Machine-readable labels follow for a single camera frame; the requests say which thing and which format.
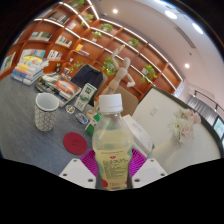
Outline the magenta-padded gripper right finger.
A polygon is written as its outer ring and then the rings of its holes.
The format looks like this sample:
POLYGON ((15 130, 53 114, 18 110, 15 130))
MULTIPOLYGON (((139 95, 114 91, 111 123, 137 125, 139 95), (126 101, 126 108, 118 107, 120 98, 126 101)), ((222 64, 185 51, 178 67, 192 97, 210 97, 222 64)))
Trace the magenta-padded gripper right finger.
POLYGON ((129 176, 133 188, 141 188, 167 175, 166 171, 154 159, 147 159, 136 149, 132 149, 129 163, 129 176))

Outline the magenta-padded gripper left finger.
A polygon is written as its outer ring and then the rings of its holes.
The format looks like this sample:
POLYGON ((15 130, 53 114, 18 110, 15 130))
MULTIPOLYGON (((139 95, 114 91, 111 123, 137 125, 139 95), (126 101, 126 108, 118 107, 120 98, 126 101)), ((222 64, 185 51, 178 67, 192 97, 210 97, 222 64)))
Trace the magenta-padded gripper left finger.
POLYGON ((86 152, 80 159, 73 158, 60 173, 64 178, 78 186, 94 189, 98 175, 98 165, 93 149, 86 152))

